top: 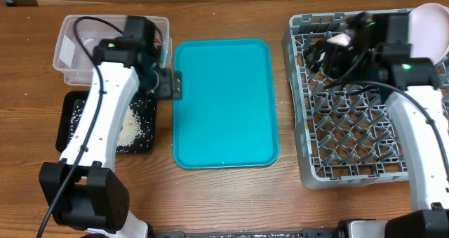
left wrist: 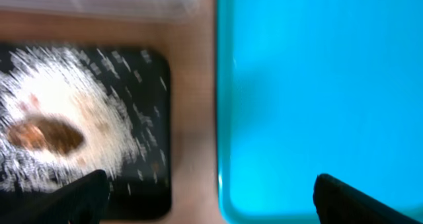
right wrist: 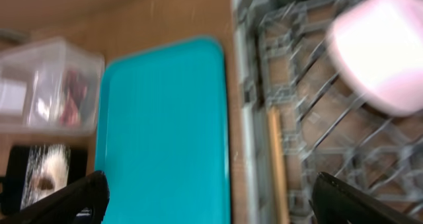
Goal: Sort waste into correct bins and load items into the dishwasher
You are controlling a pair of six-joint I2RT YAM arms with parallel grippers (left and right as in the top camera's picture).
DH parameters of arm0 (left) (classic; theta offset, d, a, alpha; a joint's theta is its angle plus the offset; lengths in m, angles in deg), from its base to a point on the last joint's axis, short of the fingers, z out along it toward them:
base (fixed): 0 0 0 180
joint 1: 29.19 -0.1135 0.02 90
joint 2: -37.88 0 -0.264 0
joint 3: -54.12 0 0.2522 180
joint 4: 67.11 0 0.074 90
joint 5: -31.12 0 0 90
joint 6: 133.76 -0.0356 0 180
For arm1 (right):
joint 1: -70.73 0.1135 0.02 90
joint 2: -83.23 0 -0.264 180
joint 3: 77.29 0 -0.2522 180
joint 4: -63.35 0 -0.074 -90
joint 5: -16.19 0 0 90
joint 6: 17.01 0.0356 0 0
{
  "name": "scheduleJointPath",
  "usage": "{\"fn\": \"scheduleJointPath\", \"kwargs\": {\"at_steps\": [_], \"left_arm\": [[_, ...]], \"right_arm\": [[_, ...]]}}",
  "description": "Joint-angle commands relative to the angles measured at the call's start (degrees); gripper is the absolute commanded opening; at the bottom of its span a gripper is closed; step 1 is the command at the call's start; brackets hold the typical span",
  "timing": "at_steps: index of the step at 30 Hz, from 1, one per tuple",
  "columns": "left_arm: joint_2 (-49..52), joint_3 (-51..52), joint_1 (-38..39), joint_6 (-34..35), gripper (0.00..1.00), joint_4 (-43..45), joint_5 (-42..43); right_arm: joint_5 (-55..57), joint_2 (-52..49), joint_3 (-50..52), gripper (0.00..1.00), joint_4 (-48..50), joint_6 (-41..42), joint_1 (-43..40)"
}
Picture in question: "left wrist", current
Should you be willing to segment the brown food scrap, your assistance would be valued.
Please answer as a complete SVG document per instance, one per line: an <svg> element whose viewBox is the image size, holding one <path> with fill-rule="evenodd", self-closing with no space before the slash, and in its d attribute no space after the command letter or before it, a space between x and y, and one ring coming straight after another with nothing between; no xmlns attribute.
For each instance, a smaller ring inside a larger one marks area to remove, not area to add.
<svg viewBox="0 0 423 224"><path fill-rule="evenodd" d="M47 150L68 155L84 142L84 135L68 123L42 116L30 116L7 128L7 141L20 149Z"/></svg>

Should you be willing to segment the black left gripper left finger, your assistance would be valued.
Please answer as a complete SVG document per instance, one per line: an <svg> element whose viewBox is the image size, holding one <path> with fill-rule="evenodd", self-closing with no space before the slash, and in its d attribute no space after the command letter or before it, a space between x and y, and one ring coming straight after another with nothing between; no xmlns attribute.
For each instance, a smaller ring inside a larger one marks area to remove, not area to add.
<svg viewBox="0 0 423 224"><path fill-rule="evenodd" d="M99 223L110 195L103 170L90 174L49 194L12 201L1 197L1 222Z"/></svg>

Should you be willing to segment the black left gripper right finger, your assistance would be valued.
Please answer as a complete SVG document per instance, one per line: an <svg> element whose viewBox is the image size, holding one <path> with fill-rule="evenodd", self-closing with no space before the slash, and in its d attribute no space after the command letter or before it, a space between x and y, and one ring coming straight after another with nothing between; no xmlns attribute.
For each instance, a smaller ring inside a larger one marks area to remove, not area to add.
<svg viewBox="0 0 423 224"><path fill-rule="evenodd" d="M316 178L313 203L321 224L420 224L329 174Z"/></svg>

